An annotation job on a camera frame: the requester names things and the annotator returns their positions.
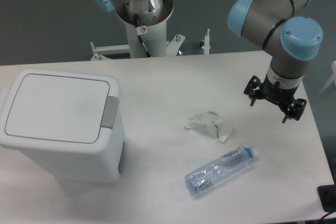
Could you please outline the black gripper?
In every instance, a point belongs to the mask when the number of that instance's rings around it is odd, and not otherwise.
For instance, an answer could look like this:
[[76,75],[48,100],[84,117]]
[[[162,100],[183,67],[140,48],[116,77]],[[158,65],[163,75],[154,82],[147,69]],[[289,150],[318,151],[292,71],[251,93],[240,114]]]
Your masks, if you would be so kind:
[[244,89],[244,95],[249,97],[250,106],[253,106],[257,100],[267,100],[275,105],[281,105],[281,110],[285,114],[282,123],[287,120],[299,121],[306,108],[307,100],[295,99],[298,86],[284,88],[281,85],[279,81],[271,83],[267,76],[263,82],[257,76],[252,76]]

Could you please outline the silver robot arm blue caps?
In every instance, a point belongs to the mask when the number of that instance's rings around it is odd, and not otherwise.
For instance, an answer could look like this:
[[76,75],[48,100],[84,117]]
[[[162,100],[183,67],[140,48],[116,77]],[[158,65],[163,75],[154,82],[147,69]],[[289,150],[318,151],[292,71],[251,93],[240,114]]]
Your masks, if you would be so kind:
[[[173,0],[94,0],[106,12],[116,12],[124,22],[132,58],[176,56],[178,48],[166,41],[166,22]],[[299,120],[305,99],[294,94],[317,55],[321,26],[297,11],[311,0],[238,0],[230,9],[227,26],[272,57],[264,81],[252,77],[244,89],[252,103],[267,100]]]

